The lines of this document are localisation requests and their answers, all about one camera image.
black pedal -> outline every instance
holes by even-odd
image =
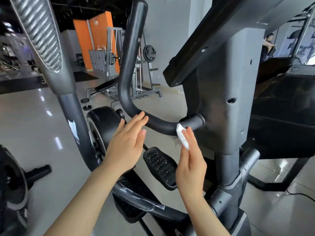
[[[177,163],[157,147],[151,147],[143,154],[151,174],[168,190],[177,188],[175,173]]]
[[[118,181],[118,183],[121,183],[123,186],[129,188],[130,190],[143,195],[143,192],[140,189],[134,187],[127,179],[121,179]],[[145,211],[142,211],[128,204],[126,201],[120,199],[118,196],[113,194],[113,197],[116,208],[123,215],[128,223],[136,223],[146,214]]]

screw hole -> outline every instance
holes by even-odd
[[[229,104],[235,103],[236,102],[236,98],[231,98],[229,100],[226,101]]]

black mat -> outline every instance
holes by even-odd
[[[74,72],[73,74],[74,74],[74,79],[76,82],[98,79],[97,77],[94,77],[82,71]],[[41,83],[40,76],[34,76],[34,77],[23,78],[23,79],[10,79],[10,80],[4,80],[0,82],[0,94],[14,93],[14,92],[26,91],[26,90],[31,90],[31,89],[47,88],[47,87],[48,87],[47,84]]]

black handlebar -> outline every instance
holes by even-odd
[[[148,4],[144,0],[133,0],[131,14],[128,19],[127,29],[125,33],[123,46],[123,59],[120,70],[120,78],[118,81],[118,97],[123,109],[130,117],[139,114],[141,110],[137,108],[130,97],[130,83],[137,60],[141,36],[143,33],[146,16],[148,13]],[[165,134],[176,136],[177,122],[167,122],[157,118],[146,112],[149,116],[147,127]],[[184,128],[191,127],[193,130],[201,127],[204,124],[204,118],[201,115],[196,115],[183,122],[181,125]]]

white tissue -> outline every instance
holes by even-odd
[[[177,133],[177,136],[178,136],[178,138],[180,139],[180,141],[183,143],[184,147],[185,147],[187,150],[189,150],[188,142],[187,142],[187,140],[185,139],[183,133],[181,132],[183,129],[185,129],[185,128],[183,128],[183,126],[182,126],[180,123],[177,124],[176,133]]]

